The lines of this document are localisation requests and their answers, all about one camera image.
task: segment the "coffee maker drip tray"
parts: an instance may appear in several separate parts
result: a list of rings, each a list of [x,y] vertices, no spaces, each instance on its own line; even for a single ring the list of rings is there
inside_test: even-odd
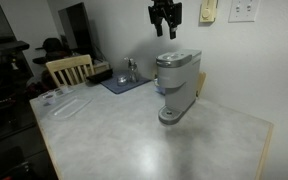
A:
[[[164,106],[158,112],[159,120],[166,125],[173,125],[176,124],[181,117],[184,115],[183,112],[171,109],[169,107]]]

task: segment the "kitchen counter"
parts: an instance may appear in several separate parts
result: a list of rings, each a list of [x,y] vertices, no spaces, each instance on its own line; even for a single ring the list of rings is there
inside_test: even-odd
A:
[[[59,179],[259,179],[273,125],[197,99],[180,122],[162,125],[164,97],[152,82],[115,95],[80,84],[43,105],[31,100]],[[50,110],[71,96],[92,98],[66,119]]]

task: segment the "chair backrest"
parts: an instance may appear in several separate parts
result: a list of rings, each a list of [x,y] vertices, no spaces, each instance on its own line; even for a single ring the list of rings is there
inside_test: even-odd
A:
[[[75,85],[95,74],[90,55],[75,56],[46,63],[55,84]]]

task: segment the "light switch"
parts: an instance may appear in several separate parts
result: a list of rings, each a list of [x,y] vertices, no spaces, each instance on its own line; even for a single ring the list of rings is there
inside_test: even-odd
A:
[[[216,18],[217,0],[203,0],[200,22],[214,22]]]
[[[228,22],[254,22],[260,0],[233,0]]]

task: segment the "coffee maker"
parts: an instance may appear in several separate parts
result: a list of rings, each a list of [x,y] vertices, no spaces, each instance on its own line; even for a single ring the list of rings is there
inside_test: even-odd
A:
[[[183,49],[156,58],[158,84],[165,88],[165,106],[158,113],[163,124],[176,124],[195,102],[201,54]]]

